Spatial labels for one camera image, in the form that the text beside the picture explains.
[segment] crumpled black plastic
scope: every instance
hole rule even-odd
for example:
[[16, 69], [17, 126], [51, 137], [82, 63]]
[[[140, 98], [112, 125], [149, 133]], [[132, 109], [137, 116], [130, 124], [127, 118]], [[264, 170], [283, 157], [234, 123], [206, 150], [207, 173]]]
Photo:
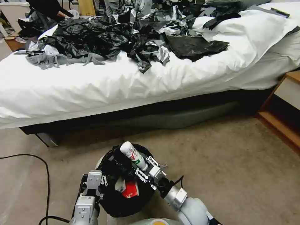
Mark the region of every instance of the crumpled black plastic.
[[203, 25], [203, 28], [212, 30], [224, 20], [241, 17], [241, 15], [238, 14], [241, 10], [243, 10], [243, 7], [240, 2], [226, 2], [218, 4], [216, 7], [208, 4], [202, 6], [202, 12], [199, 16], [214, 17], [214, 19], [207, 21]]
[[217, 16], [209, 21], [207, 21], [202, 28], [208, 28], [210, 30], [214, 29], [219, 23], [224, 20], [233, 19], [233, 18], [240, 18], [241, 15], [238, 13], [227, 13], [221, 16]]
[[43, 14], [33, 11], [31, 15], [27, 15], [29, 21], [18, 19], [18, 24], [21, 27], [19, 36], [22, 38], [39, 37], [46, 30], [54, 27], [57, 22]]
[[158, 10], [151, 13], [147, 18], [137, 20], [133, 28], [140, 32], [146, 30], [153, 39], [157, 39], [157, 32], [162, 32], [162, 28], [169, 27], [174, 31], [177, 30], [177, 35], [180, 35], [182, 30], [192, 28], [195, 19], [193, 15], [185, 17], [178, 6], [173, 6], [168, 10]]
[[139, 33], [133, 33], [130, 23], [117, 24], [113, 17], [103, 16], [64, 20], [52, 36], [44, 37], [39, 42], [40, 49], [49, 44], [67, 58], [80, 58], [95, 53], [115, 61], [120, 51], [125, 51], [128, 57], [137, 62], [140, 72], [145, 73], [151, 67], [151, 60], [163, 65], [168, 62], [166, 50], [146, 45], [148, 40], [159, 37], [150, 26], [142, 27]]
[[193, 62], [201, 59], [203, 56], [208, 56], [224, 51], [228, 42], [223, 41], [206, 41], [201, 35], [189, 36], [171, 36], [165, 33], [162, 34], [166, 44], [180, 58], [188, 58]]

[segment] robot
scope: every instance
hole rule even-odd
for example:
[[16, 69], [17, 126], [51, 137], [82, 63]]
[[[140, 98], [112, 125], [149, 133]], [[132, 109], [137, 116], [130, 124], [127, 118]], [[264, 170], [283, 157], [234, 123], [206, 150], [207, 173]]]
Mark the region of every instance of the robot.
[[[160, 192], [160, 196], [168, 205], [177, 211], [178, 221], [155, 218], [142, 220], [132, 225], [222, 225], [208, 212], [200, 199], [188, 197], [183, 188], [178, 188], [173, 181], [168, 180], [166, 173], [162, 171], [160, 164], [153, 157], [147, 157], [146, 162], [149, 166], [147, 171], [142, 171], [138, 167], [132, 168], [136, 178]], [[103, 179], [103, 177], [105, 178], [105, 175], [97, 169], [83, 175], [69, 224], [98, 225], [100, 207], [97, 199], [102, 196], [101, 185], [107, 185], [106, 178]]]

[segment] gray fabric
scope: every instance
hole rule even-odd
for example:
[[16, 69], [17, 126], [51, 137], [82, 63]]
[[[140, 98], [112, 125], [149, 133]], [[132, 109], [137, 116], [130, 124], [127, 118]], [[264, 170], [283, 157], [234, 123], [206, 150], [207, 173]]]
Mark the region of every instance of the gray fabric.
[[271, 0], [205, 0], [206, 4], [213, 3], [216, 6], [216, 3], [232, 3], [232, 2], [241, 2], [243, 8], [248, 8], [252, 5], [261, 5], [264, 3], [268, 3]]
[[94, 53], [89, 53], [87, 57], [71, 58], [71, 59], [63, 54], [47, 55], [45, 53], [41, 53], [39, 55], [26, 56], [26, 59], [29, 63], [38, 66], [42, 69], [49, 69], [52, 67], [58, 68], [59, 65], [64, 65], [64, 64], [71, 65], [74, 63], [84, 63], [85, 66], [89, 62], [93, 62], [94, 65], [105, 65], [103, 61], [106, 60], [106, 58]]

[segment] spray can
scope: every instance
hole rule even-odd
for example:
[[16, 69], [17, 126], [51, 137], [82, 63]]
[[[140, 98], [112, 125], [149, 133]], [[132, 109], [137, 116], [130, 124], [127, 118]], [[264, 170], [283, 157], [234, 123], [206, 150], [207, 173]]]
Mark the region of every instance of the spray can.
[[134, 148], [130, 142], [125, 142], [120, 147], [121, 152], [126, 155], [134, 164], [136, 164], [142, 171], [148, 168], [143, 156]]

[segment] black cable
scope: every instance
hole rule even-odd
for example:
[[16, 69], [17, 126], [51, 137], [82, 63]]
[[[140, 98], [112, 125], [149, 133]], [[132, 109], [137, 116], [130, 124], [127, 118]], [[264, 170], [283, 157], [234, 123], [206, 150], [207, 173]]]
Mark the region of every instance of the black cable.
[[65, 223], [69, 223], [69, 222], [70, 222], [69, 220], [64, 219], [64, 218], [61, 218], [61, 217], [57, 217], [57, 216], [46, 216], [46, 217], [44, 217], [43, 219], [41, 219], [41, 221], [38, 223], [38, 225], [41, 225], [42, 222], [43, 222], [44, 220], [47, 221], [48, 219], [56, 219], [56, 220], [59, 220], [59, 221], [65, 222]]
[[174, 185], [176, 185], [176, 184], [180, 181], [181, 187], [183, 188], [183, 185], [182, 185], [183, 177], [184, 177], [184, 175], [182, 175], [182, 176], [175, 182]]
[[69, 223], [69, 220], [66, 220], [64, 218], [60, 218], [60, 217], [56, 217], [56, 216], [49, 216], [49, 201], [50, 201], [50, 174], [49, 174], [49, 169], [48, 169], [48, 164], [46, 163], [45, 160], [43, 160], [42, 158], [36, 156], [36, 155], [32, 155], [32, 154], [17, 154], [17, 155], [11, 155], [11, 156], [6, 156], [6, 157], [0, 157], [0, 159], [7, 159], [7, 158], [12, 158], [12, 157], [16, 157], [16, 156], [31, 156], [31, 157], [35, 157], [39, 160], [41, 160], [45, 166], [46, 166], [46, 170], [47, 170], [47, 184], [48, 184], [48, 194], [47, 194], [47, 205], [46, 205], [46, 216], [40, 220], [40, 222], [38, 223], [39, 225], [42, 224], [42, 222], [44, 220], [46, 220], [46, 225], [48, 225], [48, 219], [56, 219], [59, 221], [63, 221], [65, 223]]

